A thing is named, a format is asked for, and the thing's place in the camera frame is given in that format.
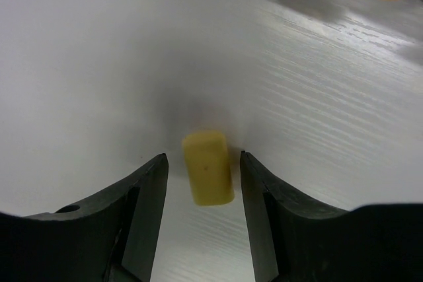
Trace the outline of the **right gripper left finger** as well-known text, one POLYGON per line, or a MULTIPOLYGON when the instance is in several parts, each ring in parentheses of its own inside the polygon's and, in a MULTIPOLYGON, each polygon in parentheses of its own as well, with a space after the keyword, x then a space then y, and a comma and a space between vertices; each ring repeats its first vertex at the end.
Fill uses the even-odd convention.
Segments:
POLYGON ((1 280, 149 281, 168 173, 160 154, 54 213, 2 213, 1 280))

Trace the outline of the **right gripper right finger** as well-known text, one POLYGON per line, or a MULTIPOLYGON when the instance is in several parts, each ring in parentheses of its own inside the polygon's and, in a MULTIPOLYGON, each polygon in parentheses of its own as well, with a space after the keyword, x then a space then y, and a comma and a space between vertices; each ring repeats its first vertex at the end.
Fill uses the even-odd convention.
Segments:
POLYGON ((273 175, 242 152, 240 173, 257 281, 421 281, 422 205, 346 211, 273 175))

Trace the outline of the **yellow highlighter cap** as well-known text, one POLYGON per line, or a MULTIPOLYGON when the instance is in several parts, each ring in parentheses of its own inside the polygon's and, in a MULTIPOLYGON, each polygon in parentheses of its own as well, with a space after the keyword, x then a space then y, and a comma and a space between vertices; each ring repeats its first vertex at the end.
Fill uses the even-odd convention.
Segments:
POLYGON ((197 131, 182 140, 182 150, 194 203, 225 205, 235 198, 229 150, 221 132, 197 131))

